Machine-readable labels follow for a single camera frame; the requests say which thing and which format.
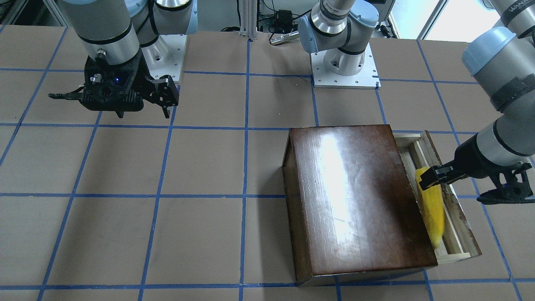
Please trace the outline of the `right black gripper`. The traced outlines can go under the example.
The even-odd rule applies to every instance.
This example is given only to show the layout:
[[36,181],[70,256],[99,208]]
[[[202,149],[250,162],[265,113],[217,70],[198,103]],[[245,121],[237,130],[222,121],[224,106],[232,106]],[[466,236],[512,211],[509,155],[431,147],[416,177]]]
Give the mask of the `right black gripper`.
[[164,117],[169,119],[171,108],[179,104],[179,91],[173,77],[164,75],[153,79],[143,54],[136,54],[132,62],[137,67],[131,87],[134,109],[143,109],[143,101],[147,100],[161,107]]

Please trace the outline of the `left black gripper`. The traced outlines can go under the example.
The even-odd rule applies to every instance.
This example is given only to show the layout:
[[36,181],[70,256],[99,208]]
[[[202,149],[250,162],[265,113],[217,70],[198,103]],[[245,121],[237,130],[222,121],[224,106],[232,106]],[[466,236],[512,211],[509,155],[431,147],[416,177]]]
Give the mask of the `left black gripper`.
[[498,183],[499,168],[483,156],[476,143],[477,137],[478,135],[473,135],[456,148],[451,164],[430,166],[424,170],[420,174],[420,188],[427,190],[441,183],[451,184],[468,177],[489,178],[493,183]]

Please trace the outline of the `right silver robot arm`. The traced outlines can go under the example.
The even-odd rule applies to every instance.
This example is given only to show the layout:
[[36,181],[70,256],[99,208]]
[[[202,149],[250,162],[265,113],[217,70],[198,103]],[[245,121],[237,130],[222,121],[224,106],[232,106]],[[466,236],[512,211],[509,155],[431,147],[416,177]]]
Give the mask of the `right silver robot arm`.
[[61,0],[59,8],[88,57],[84,83],[49,98],[78,101],[119,118],[149,102],[170,117],[179,90],[176,78],[161,71],[173,66],[174,52],[164,37],[197,32],[196,0]]

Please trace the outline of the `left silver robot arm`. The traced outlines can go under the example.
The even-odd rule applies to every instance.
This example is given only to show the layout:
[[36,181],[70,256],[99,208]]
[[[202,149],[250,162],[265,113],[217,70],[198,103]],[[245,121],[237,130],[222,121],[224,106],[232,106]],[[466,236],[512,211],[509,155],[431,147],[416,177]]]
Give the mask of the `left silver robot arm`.
[[353,8],[342,31],[322,29],[324,16],[332,17],[336,1],[323,1],[300,17],[298,31],[304,51],[313,57],[334,51],[335,69],[345,59],[364,59],[367,42],[378,60],[380,79],[386,84],[379,108],[386,122],[395,114],[409,128],[449,126],[457,135],[482,125],[484,117],[497,120],[467,140],[461,140],[450,162],[431,184],[472,177],[489,177],[501,187],[500,175],[523,173],[520,165],[534,156],[534,45],[506,27],[492,28],[470,44],[369,38],[376,25],[372,4],[351,1]]

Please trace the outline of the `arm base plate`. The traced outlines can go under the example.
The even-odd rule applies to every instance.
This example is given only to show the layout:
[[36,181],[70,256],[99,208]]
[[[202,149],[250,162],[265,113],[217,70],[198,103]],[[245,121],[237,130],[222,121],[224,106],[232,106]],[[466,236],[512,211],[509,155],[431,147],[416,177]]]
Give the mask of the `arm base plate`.
[[186,35],[159,36],[152,45],[141,48],[153,78],[171,76],[176,84],[181,82],[187,38]]
[[310,64],[317,88],[378,89],[382,86],[370,44],[357,55],[338,49],[312,53]]

